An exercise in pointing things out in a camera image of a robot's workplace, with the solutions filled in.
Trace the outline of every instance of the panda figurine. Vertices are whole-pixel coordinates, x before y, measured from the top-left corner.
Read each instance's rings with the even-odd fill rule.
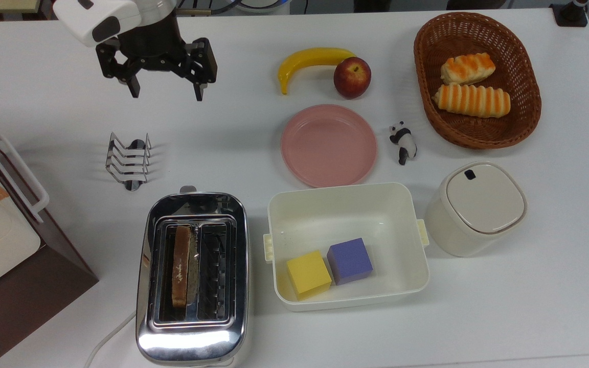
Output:
[[[411,130],[404,128],[403,121],[390,127],[390,142],[399,146],[400,165],[406,165],[406,159],[417,155],[417,145],[413,142]]]

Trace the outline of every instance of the white container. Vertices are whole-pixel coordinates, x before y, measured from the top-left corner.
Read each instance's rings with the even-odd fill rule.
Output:
[[[424,245],[411,192],[389,182],[280,193],[269,202],[265,260],[274,273],[274,290],[288,310],[354,307],[403,298],[428,283]],[[374,271],[369,277],[297,301],[286,262],[333,244],[363,238]]]
[[[472,256],[519,226],[526,197],[502,168],[481,162],[447,176],[428,205],[428,233],[447,253]]]

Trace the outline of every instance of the canister lid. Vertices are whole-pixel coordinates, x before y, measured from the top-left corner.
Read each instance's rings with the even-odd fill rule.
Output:
[[[468,166],[447,182],[447,198],[467,226],[482,234],[496,234],[519,222],[525,214],[524,195],[512,178],[488,163]]]

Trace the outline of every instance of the red apple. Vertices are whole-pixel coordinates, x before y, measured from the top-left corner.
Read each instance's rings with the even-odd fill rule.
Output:
[[[357,98],[367,91],[372,80],[370,66],[361,58],[347,58],[333,73],[333,84],[344,98]]]

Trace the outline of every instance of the toaster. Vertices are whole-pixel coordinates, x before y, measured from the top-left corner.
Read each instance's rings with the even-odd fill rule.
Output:
[[[194,192],[159,200],[147,218],[138,281],[143,356],[161,365],[238,365],[250,349],[249,260],[238,199]]]

